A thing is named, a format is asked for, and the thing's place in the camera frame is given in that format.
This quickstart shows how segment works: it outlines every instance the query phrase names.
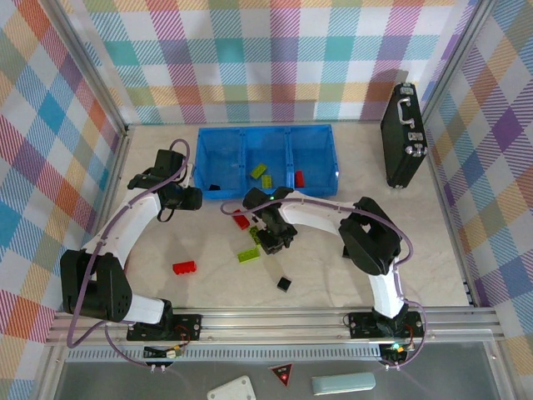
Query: blue plastic bin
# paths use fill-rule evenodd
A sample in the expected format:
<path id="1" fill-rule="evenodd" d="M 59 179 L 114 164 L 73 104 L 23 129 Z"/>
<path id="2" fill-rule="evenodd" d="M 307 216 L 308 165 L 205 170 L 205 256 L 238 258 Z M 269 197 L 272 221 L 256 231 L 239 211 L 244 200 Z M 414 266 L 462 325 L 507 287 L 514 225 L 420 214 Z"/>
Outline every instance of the blue plastic bin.
<path id="1" fill-rule="evenodd" d="M 272 189 L 250 174 L 259 163 L 272 178 Z M 205 127 L 198 131 L 194 181 L 207 199 L 243 198 L 251 188 L 273 193 L 280 186 L 294 187 L 294 174 L 302 171 L 310 196 L 333 196 L 339 167 L 331 125 L 275 127 Z M 221 190 L 209 190 L 217 185 Z"/>

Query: yellow-green lego brick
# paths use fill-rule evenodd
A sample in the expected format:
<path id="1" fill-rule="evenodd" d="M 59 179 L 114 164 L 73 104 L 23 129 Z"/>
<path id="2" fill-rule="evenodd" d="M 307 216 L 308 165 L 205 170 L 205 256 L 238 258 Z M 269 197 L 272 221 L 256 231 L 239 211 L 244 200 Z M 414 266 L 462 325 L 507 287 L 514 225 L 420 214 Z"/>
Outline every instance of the yellow-green lego brick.
<path id="1" fill-rule="evenodd" d="M 259 240 L 259 237 L 257 237 L 257 233 L 259 232 L 258 227 L 251 227 L 248 231 L 250 233 L 250 236 L 252 236 L 253 241 L 256 243 L 257 246 L 261 246 L 261 240 Z"/>
<path id="2" fill-rule="evenodd" d="M 252 178 L 259 179 L 259 177 L 267 170 L 267 166 L 262 162 L 255 168 L 253 168 L 252 173 L 250 174 Z"/>
<path id="3" fill-rule="evenodd" d="M 272 177 L 270 175 L 263 175 L 261 177 L 261 185 L 263 189 L 272 189 Z"/>
<path id="4" fill-rule="evenodd" d="M 259 253 L 259 249 L 257 248 L 257 246 L 237 254 L 237 258 L 239 259 L 240 263 L 246 263 L 248 261 L 255 260 L 260 256 L 261 254 Z"/>

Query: white plastic plate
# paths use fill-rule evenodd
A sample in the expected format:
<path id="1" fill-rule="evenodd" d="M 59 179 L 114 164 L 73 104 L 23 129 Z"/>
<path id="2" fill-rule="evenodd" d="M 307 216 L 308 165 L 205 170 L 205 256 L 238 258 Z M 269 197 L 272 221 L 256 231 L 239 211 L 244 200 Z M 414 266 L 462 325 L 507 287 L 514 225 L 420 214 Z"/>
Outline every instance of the white plastic plate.
<path id="1" fill-rule="evenodd" d="M 207 400 L 256 400 L 252 383 L 247 375 L 243 375 L 211 390 L 207 394 Z"/>

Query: red triangle sign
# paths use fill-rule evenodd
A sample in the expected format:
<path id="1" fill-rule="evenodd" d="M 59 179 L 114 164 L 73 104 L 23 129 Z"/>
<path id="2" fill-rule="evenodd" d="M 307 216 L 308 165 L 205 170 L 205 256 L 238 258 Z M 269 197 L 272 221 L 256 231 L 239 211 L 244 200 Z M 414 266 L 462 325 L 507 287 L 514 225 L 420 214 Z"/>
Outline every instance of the red triangle sign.
<path id="1" fill-rule="evenodd" d="M 281 383 L 283 383 L 285 387 L 288 388 L 289 381 L 291 380 L 292 364 L 271 367 L 270 370 L 274 373 L 274 375 L 278 377 Z"/>

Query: white table surface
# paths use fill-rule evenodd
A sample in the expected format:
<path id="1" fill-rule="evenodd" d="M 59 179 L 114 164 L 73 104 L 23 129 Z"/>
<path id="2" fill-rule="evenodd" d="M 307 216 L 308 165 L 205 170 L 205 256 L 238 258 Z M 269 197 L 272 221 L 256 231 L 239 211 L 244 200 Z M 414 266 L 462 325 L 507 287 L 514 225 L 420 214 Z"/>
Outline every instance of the white table surface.
<path id="1" fill-rule="evenodd" d="M 412 240 L 415 255 L 401 267 L 408 298 L 426 306 L 468 305 L 459 268 L 431 180 L 423 162 L 411 184 L 393 190 L 385 181 L 381 133 L 377 123 L 333 123 L 341 169 L 337 201 L 377 201 Z M 153 165 L 157 150 L 175 138 L 196 153 L 199 126 L 136 127 L 115 207 L 136 173 Z M 134 246 L 127 278 L 135 293 L 165 298 L 175 307 L 371 306 L 368 277 L 341 257 L 342 241 L 330 233 L 296 226 L 289 249 L 240 264 L 237 254 L 253 247 L 247 231 L 219 211 L 221 202 L 204 200 L 195 212 L 176 211 L 168 223 L 150 222 Z M 194 260 L 197 271 L 176 275 L 173 263 Z M 292 280 L 287 293 L 276 287 L 282 276 Z"/>

